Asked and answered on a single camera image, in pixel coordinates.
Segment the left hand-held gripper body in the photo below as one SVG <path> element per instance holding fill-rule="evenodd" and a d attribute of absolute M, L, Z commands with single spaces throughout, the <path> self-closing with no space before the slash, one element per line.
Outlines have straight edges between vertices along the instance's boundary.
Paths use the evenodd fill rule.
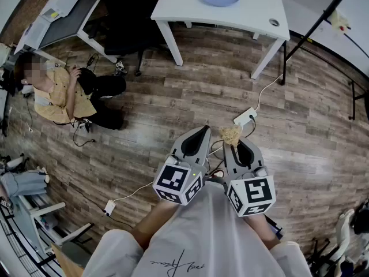
<path fill-rule="evenodd" d="M 165 162 L 159 164 L 153 189 L 163 200 L 188 205 L 202 189 L 205 174 L 204 166 L 168 155 Z"/>

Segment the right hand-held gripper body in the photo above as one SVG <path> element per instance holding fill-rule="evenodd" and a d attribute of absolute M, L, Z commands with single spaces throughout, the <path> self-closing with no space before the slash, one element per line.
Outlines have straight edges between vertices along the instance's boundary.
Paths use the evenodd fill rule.
<path fill-rule="evenodd" d="M 258 167 L 231 180 L 226 196 L 238 217 L 264 214 L 276 202 L 273 176 Z"/>

